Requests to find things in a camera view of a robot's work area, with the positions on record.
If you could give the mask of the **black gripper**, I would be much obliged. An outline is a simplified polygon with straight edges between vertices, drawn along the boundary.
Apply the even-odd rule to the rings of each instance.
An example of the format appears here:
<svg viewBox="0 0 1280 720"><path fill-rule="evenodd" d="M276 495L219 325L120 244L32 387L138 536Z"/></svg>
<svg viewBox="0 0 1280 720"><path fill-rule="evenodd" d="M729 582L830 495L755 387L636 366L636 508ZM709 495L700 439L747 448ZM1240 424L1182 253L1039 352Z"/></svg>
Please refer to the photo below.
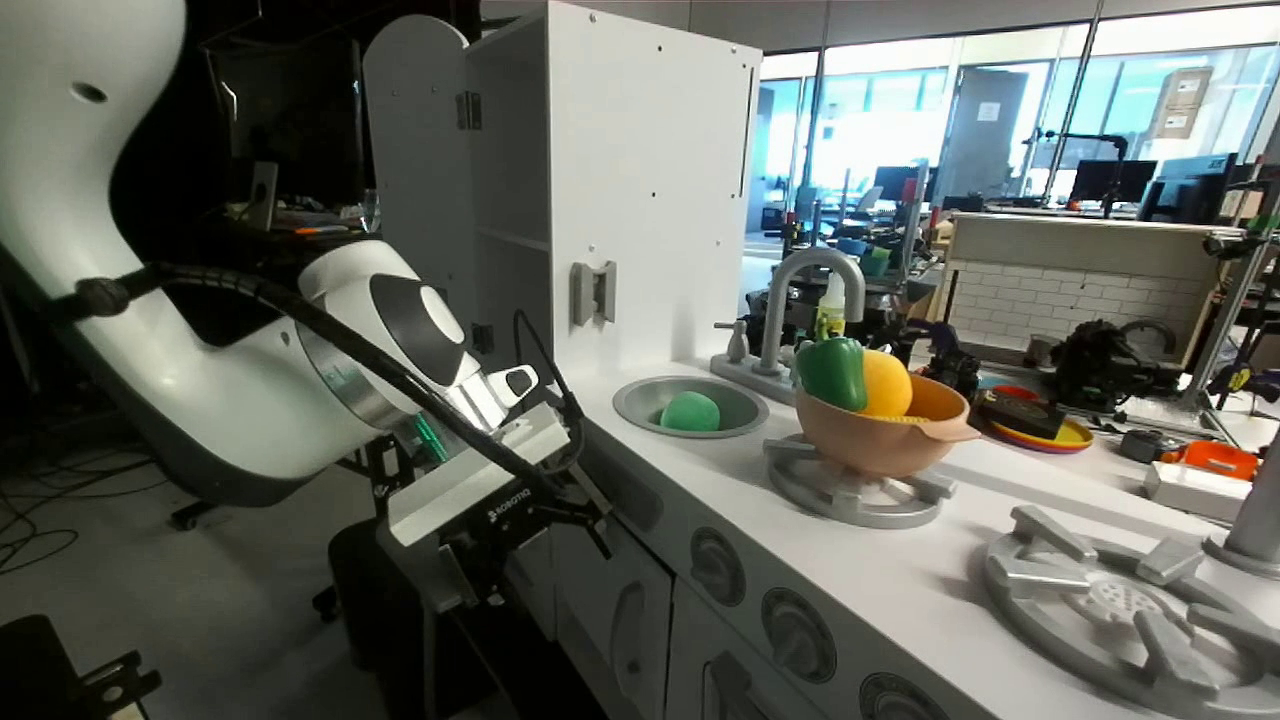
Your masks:
<svg viewBox="0 0 1280 720"><path fill-rule="evenodd" d="M504 488L450 523L450 558L472 590L493 590L509 558L552 523L595 531L598 513L593 506Z"/></svg>

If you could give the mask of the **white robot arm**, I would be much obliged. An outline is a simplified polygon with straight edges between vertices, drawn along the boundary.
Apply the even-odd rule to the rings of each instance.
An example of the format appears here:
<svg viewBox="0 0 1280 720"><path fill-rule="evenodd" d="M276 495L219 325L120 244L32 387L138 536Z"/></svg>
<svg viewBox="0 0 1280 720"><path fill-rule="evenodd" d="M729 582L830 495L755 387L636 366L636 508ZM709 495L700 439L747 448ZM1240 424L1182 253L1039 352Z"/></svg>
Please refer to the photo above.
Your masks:
<svg viewBox="0 0 1280 720"><path fill-rule="evenodd" d="M361 443L429 415L463 448L387 499L411 550L483 508L483 552L546 523L593 531L572 415L529 366L466 355L443 298L385 241L279 284L149 263L112 215L123 145L185 43L185 0L0 0L0 247L71 348L138 413L178 488L276 506Z"/></svg>

